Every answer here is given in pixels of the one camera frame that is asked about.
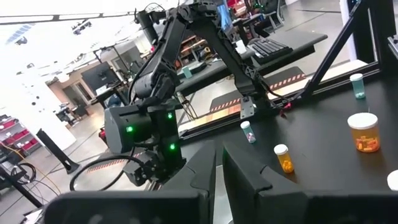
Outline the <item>red storage rack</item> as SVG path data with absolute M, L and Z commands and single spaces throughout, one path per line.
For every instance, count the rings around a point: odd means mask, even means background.
M 6 114 L 0 115 L 0 142 L 21 149 L 27 155 L 42 146 L 21 121 Z

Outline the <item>monitor with blue screen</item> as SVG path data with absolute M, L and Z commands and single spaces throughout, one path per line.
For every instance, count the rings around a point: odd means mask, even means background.
M 228 6 L 223 3 L 217 4 L 218 14 L 220 15 L 221 28 L 225 34 L 230 34 L 233 29 L 233 22 L 229 13 Z

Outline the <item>black diagonal frame strut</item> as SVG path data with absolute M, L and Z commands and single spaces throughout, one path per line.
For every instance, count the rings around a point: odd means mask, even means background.
M 316 70 L 314 76 L 311 80 L 307 82 L 305 88 L 295 96 L 296 98 L 306 98 L 307 96 L 312 95 L 312 93 L 315 91 L 315 88 L 320 84 L 322 78 L 325 76 L 331 64 L 334 62 L 335 58 L 340 53 L 346 41 L 353 33 L 353 25 L 356 20 L 354 17 L 354 14 L 350 15 L 347 23 L 344 25 L 342 31 L 338 34 L 336 40 L 334 41 L 330 50 Z

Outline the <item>black mat with orange stripes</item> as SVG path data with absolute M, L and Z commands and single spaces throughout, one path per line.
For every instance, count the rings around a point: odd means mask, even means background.
M 267 77 L 266 83 L 272 91 L 276 92 L 276 90 L 282 87 L 299 82 L 305 78 L 306 74 L 299 67 L 295 66 Z M 216 111 L 239 104 L 241 97 L 242 95 L 238 90 L 221 95 L 212 100 L 209 112 L 215 113 Z

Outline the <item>black keyboard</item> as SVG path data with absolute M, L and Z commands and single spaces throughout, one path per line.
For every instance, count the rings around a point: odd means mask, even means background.
M 260 65 L 285 56 L 293 51 L 291 47 L 272 39 L 255 40 L 248 47 L 255 52 L 253 58 Z

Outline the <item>black upright frame post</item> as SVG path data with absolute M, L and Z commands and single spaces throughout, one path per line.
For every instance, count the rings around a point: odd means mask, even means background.
M 353 28 L 356 57 L 366 63 L 377 63 L 386 73 L 396 67 L 387 39 L 397 34 L 394 0 L 351 0 L 359 6 Z

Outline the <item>teal bottle with pink pills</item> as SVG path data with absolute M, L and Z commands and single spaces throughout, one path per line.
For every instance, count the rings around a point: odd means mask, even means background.
M 246 137 L 246 139 L 248 140 L 248 142 L 250 143 L 254 143 L 256 141 L 256 137 L 254 135 L 254 131 L 251 128 L 251 124 L 249 121 L 243 121 L 240 124 L 241 129 L 244 132 L 244 135 Z

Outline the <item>silver mounting bracket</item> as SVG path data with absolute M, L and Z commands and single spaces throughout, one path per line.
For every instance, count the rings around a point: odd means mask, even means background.
M 240 111 L 240 118 L 241 119 L 248 119 L 254 115 L 254 102 L 251 96 L 244 96 L 241 98 L 241 111 Z

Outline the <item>small orange pill bottle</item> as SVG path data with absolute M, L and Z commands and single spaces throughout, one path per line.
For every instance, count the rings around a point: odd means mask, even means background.
M 289 149 L 285 144 L 278 144 L 274 147 L 274 153 L 276 154 L 282 170 L 285 173 L 292 173 L 294 171 L 294 165 L 289 155 Z

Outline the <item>large orange pill bottle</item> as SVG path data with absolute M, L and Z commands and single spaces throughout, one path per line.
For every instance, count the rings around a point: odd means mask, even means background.
M 376 152 L 380 149 L 378 117 L 372 113 L 356 113 L 347 119 L 355 148 L 361 152 Z
M 387 185 L 392 191 L 398 191 L 398 169 L 387 176 Z

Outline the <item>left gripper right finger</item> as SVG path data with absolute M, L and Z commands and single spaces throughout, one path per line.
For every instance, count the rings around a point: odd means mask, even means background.
M 302 189 L 253 153 L 225 142 L 223 176 L 234 224 L 304 224 Z

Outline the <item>black computer monitor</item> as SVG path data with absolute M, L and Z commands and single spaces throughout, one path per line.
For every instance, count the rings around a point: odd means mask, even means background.
M 88 85 L 93 93 L 102 86 L 120 82 L 119 77 L 108 64 L 108 62 L 100 63 L 81 74 L 83 81 Z

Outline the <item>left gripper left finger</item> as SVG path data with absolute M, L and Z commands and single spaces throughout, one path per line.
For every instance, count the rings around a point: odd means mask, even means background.
M 194 191 L 208 198 L 215 196 L 216 144 L 207 141 L 161 191 Z

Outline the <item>teal pill bottle white cap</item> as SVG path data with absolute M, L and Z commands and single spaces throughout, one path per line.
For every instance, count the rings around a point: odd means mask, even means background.
M 366 97 L 364 82 L 363 82 L 363 74 L 355 73 L 350 76 L 350 81 L 353 86 L 353 91 L 356 99 L 362 99 Z

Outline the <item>black floor stand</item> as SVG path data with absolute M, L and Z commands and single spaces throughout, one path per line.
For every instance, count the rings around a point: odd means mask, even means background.
M 73 162 L 47 135 L 45 131 L 39 129 L 37 137 L 44 143 L 45 147 L 60 161 L 66 169 L 67 174 L 71 174 L 79 168 L 79 164 Z

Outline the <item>red connector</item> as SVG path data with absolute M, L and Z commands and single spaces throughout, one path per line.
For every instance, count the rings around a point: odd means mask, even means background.
M 280 115 L 280 117 L 286 119 L 286 118 L 287 118 L 287 115 L 286 115 L 285 112 L 288 111 L 288 110 L 290 110 L 291 108 L 292 108 L 291 102 L 288 102 L 288 103 L 286 103 L 286 104 L 280 106 L 280 107 L 279 107 L 279 115 Z

